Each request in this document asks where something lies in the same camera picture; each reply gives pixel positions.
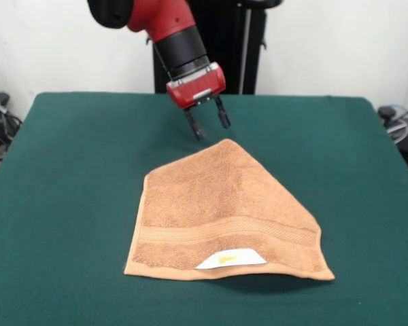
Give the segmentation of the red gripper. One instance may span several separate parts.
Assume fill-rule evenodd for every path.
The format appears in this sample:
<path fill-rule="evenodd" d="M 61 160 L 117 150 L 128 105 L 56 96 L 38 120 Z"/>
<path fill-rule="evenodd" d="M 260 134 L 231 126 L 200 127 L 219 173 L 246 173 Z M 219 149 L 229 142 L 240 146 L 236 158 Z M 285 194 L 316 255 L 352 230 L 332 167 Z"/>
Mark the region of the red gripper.
<path fill-rule="evenodd" d="M 206 67 L 187 75 L 186 77 L 170 81 L 166 84 L 167 93 L 173 102 L 180 108 L 185 109 L 184 115 L 198 141 L 206 138 L 201 125 L 195 120 L 190 107 L 201 103 L 202 99 L 208 100 L 226 88 L 224 72 L 217 62 L 212 62 Z M 224 109 L 222 99 L 215 96 L 214 100 L 218 108 L 218 116 L 225 129 L 231 126 L 231 122 Z"/>

